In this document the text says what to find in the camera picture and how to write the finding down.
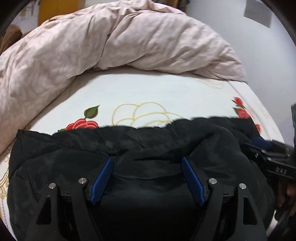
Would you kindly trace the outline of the person's right hand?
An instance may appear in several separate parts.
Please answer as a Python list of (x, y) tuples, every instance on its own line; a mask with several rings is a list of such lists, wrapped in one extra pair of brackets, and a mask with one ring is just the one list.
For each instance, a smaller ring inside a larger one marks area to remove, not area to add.
[(286, 201), (293, 215), (295, 213), (295, 183), (280, 182), (278, 184), (276, 204), (281, 207)]

